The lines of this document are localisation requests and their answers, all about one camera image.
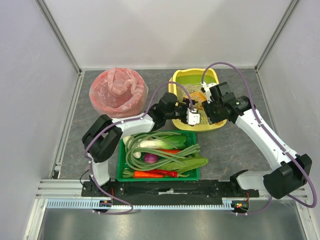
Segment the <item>yellow litter box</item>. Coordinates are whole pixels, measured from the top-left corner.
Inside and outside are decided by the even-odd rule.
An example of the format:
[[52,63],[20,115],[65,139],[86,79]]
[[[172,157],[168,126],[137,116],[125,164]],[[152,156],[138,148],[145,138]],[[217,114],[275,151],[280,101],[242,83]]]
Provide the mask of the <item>yellow litter box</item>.
[[[181,85],[186,85],[186,84],[201,85],[202,75],[203,75],[204,70],[205,69],[201,69],[201,68],[190,68],[190,69],[185,69],[185,70],[177,70],[173,74],[170,81],[177,82]],[[206,84],[209,84],[209,83],[219,84],[218,76],[213,69],[210,68],[206,72],[206,74],[204,76],[204,82]],[[177,86],[178,85],[176,85],[176,84],[169,84],[168,85],[168,92],[173,93],[177,96]],[[223,127],[227,123],[227,120],[225,119],[224,121],[221,121],[218,124],[209,124],[207,116],[205,114],[205,111],[198,110],[198,112],[200,113],[200,123],[199,124],[196,124],[194,126],[190,126],[186,123],[182,123],[178,119],[173,119],[172,123],[179,130],[193,131],[193,132],[212,131],[212,130]]]

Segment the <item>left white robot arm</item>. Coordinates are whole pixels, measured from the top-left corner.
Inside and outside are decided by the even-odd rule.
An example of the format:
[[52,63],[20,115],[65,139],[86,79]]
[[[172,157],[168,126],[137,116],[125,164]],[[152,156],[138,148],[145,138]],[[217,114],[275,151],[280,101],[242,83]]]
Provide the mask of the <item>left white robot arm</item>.
[[175,94],[167,92],[139,115],[110,118],[103,114],[98,117],[82,137],[84,156],[89,160],[92,181],[99,187],[110,181],[108,161],[124,137],[159,130],[167,120],[198,124],[200,116],[195,105],[196,100],[190,95],[178,101]]

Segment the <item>orange litter scoop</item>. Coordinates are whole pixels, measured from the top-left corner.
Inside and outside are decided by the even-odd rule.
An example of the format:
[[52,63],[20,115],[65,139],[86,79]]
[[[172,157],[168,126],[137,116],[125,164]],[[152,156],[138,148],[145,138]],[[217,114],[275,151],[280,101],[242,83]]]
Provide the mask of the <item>orange litter scoop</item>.
[[206,96],[201,91],[196,91],[190,94],[191,99],[194,101],[194,106],[198,110],[204,110],[202,103],[205,102]]

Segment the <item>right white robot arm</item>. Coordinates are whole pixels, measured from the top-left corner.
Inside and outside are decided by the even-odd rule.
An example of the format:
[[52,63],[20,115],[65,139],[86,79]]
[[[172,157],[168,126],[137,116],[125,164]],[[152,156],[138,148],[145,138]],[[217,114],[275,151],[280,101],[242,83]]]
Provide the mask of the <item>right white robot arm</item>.
[[246,133],[266,158],[271,171],[241,172],[236,180],[243,189],[264,189],[281,199],[307,183],[312,160],[286,145],[263,120],[249,97],[235,97],[227,82],[201,83],[203,109],[210,123],[228,120]]

